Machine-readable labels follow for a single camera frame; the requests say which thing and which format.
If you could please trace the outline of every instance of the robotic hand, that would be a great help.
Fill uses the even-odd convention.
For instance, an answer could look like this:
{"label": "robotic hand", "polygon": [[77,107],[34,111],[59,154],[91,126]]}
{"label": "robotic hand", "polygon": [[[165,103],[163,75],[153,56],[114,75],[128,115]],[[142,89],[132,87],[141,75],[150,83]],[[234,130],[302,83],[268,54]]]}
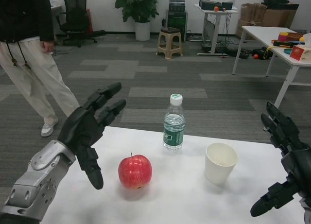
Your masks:
{"label": "robotic hand", "polygon": [[286,182],[275,183],[252,207],[257,217],[272,207],[281,208],[298,192],[305,210],[305,224],[311,224],[311,148],[300,141],[299,130],[290,117],[284,116],[272,103],[267,103],[270,117],[261,115],[261,121],[271,134],[270,141],[281,150],[281,163],[287,172]]}
{"label": "robotic hand", "polygon": [[91,146],[124,109],[126,101],[120,100],[104,108],[97,119],[94,115],[120,90],[120,83],[98,89],[68,117],[58,140],[52,140],[38,152],[29,162],[27,172],[15,182],[0,211],[0,224],[38,224],[42,221],[76,156],[94,188],[103,188],[98,156]]}

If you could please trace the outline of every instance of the potted plant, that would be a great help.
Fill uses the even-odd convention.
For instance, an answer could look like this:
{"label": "potted plant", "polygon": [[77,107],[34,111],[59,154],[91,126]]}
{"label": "potted plant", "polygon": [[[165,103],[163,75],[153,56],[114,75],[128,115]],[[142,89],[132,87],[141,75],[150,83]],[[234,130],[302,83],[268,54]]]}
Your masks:
{"label": "potted plant", "polygon": [[159,13],[156,11],[157,0],[116,0],[116,8],[123,8],[123,21],[126,22],[129,17],[135,21],[135,36],[139,41],[150,39],[150,20]]}

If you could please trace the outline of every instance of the white pants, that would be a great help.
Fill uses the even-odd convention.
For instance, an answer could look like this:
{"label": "white pants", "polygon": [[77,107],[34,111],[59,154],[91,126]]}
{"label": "white pants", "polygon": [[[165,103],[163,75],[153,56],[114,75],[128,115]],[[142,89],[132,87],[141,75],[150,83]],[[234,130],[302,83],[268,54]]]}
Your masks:
{"label": "white pants", "polygon": [[78,101],[63,82],[51,54],[43,52],[39,40],[19,44],[31,69],[24,66],[25,61],[17,43],[9,44],[12,55],[17,60],[17,67],[13,66],[7,45],[3,42],[0,42],[0,65],[29,104],[43,117],[44,122],[57,123],[58,119],[46,98],[45,91],[53,95],[66,116],[79,107]]}

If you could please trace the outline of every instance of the shoe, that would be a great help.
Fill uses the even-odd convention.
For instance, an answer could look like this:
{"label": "shoe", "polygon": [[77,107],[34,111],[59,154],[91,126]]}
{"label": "shoe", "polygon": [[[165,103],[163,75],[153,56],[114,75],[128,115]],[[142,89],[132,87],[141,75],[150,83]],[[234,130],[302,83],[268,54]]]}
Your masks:
{"label": "shoe", "polygon": [[41,130],[41,136],[44,138],[49,137],[53,133],[55,125],[56,123],[45,123]]}

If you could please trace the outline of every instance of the white flower pot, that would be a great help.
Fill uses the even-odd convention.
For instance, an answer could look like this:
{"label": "white flower pot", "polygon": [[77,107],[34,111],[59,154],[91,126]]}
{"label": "white flower pot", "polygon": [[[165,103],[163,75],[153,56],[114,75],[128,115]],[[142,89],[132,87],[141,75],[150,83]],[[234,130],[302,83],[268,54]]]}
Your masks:
{"label": "white flower pot", "polygon": [[135,22],[136,40],[139,40],[139,41],[149,40],[150,39],[150,29],[151,29],[150,22],[146,22],[146,23]]}

